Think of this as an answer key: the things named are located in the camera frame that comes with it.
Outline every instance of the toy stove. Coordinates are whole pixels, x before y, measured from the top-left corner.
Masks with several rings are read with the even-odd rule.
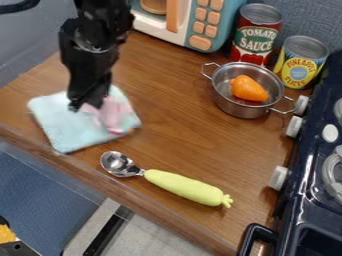
[[[277,166],[270,186],[280,191],[270,230],[251,224],[238,255],[257,240],[267,255],[342,255],[342,51],[332,54],[305,117],[293,117],[296,137],[288,168]]]

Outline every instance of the cloth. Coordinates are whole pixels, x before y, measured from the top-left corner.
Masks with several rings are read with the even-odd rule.
[[[141,121],[127,97],[111,86],[100,111],[83,105],[77,113],[68,110],[66,92],[31,99],[27,106],[42,127],[52,147],[69,153],[122,137]]]

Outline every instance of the can label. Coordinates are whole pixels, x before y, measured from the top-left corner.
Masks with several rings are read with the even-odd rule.
[[[230,59],[266,66],[270,60],[273,43],[279,29],[280,23],[267,26],[254,25],[241,17]]]
[[[319,74],[324,66],[326,58],[311,60],[281,50],[278,62],[274,67],[274,73],[293,89],[304,89]]]
[[[251,53],[269,53],[278,31],[265,27],[242,27],[235,37],[235,46]]]

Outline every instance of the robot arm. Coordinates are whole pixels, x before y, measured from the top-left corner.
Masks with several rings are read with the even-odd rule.
[[[134,16],[126,0],[74,0],[78,17],[68,19],[59,33],[61,58],[69,69],[69,109],[88,103],[101,108]]]

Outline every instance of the orange button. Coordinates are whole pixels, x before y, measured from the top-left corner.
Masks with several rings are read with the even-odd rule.
[[[218,30],[217,27],[208,25],[205,28],[205,35],[207,37],[215,38],[217,35],[217,30]]]
[[[220,14],[218,12],[209,12],[208,14],[208,22],[214,25],[220,23]]]
[[[202,6],[208,6],[209,0],[197,0],[197,3]]]
[[[220,11],[223,8],[224,0],[211,0],[210,7],[215,11]]]
[[[203,8],[196,8],[195,17],[198,20],[205,20],[207,17],[207,11]]]
[[[204,38],[201,36],[190,37],[189,43],[191,46],[203,51],[209,50],[211,47],[211,41],[208,38]]]
[[[192,30],[198,34],[202,34],[204,31],[204,23],[195,21],[194,25],[192,26]]]

